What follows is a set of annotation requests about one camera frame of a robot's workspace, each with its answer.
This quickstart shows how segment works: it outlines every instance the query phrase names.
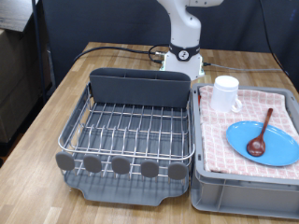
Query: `black wall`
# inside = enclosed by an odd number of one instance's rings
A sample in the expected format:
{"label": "black wall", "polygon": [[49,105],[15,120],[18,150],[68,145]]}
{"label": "black wall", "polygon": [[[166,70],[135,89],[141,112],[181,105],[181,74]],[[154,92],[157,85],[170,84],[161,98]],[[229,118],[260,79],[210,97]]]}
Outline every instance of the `black wall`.
{"label": "black wall", "polygon": [[[43,0],[56,82],[88,42],[155,45],[170,40],[170,20],[156,0]],[[299,1],[263,0],[270,41],[299,87]],[[202,49],[268,52],[258,0],[190,7],[202,23]]]}

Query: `checkered towel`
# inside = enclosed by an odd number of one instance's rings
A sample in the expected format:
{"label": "checkered towel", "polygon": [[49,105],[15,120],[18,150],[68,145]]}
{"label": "checkered towel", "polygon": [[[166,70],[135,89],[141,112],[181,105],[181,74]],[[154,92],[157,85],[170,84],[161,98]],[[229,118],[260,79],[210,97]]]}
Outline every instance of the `checkered towel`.
{"label": "checkered towel", "polygon": [[299,142],[298,132],[286,111],[284,95],[263,91],[239,90],[243,104],[239,113],[221,113],[209,105],[213,87],[200,88],[200,113],[203,136],[205,170],[236,175],[255,175],[274,178],[299,179],[299,161],[284,167],[266,166],[238,154],[226,140],[227,128],[242,120],[264,122],[267,110],[274,109],[269,124],[288,133]]}

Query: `white mug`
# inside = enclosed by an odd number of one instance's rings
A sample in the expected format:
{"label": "white mug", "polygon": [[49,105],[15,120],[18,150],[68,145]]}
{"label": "white mug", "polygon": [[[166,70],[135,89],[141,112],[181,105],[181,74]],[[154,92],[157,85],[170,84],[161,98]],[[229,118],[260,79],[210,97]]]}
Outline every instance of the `white mug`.
{"label": "white mug", "polygon": [[237,99],[239,81],[234,77],[221,76],[215,79],[211,107],[220,112],[240,112],[242,103]]}

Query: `blue plate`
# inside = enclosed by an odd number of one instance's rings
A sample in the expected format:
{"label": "blue plate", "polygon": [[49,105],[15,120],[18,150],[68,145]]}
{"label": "blue plate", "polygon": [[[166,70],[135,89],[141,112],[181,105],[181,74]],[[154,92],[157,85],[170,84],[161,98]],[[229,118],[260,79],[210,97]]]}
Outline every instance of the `blue plate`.
{"label": "blue plate", "polygon": [[231,146],[242,156],[261,164],[285,166],[299,159],[299,145],[287,133],[268,125],[263,135],[265,152],[261,157],[253,157],[247,152],[247,143],[260,135],[263,124],[256,121],[240,121],[226,131]]}

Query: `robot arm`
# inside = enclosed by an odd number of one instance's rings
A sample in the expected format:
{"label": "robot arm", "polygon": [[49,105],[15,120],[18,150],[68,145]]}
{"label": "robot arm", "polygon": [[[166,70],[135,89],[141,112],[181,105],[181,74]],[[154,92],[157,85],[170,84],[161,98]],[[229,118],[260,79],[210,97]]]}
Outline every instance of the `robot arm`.
{"label": "robot arm", "polygon": [[201,23],[186,7],[214,7],[223,0],[157,0],[171,22],[170,51],[165,55],[164,70],[187,74],[192,80],[203,76],[199,54]]}

